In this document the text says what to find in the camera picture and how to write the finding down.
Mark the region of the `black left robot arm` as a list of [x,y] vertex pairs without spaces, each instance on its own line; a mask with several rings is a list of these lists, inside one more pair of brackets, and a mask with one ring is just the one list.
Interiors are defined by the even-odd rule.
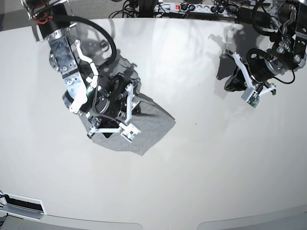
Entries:
[[275,26],[275,32],[264,31],[256,22],[258,9],[263,7],[263,1],[257,1],[252,9],[251,24],[254,30],[267,36],[273,43],[266,51],[259,48],[250,49],[245,58],[238,53],[225,50],[224,54],[238,60],[234,74],[227,80],[224,89],[228,92],[252,89],[260,94],[264,89],[276,93],[270,79],[278,79],[290,71],[295,73],[307,62],[307,3],[304,0],[286,0],[277,10],[277,19],[264,10],[268,19]]

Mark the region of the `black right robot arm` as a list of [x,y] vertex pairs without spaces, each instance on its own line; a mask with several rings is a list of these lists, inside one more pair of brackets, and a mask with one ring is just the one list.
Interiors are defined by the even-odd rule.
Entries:
[[[66,91],[62,97],[74,114],[84,115],[87,136],[106,138],[118,133],[132,141],[140,130],[132,123],[139,103],[141,80],[132,64],[118,52],[110,34],[96,23],[69,13],[66,0],[23,0],[22,6],[32,22],[37,42],[50,46],[51,67],[62,75]],[[101,64],[95,64],[82,49],[82,41],[71,29],[82,23],[103,36],[101,52],[109,52]]]

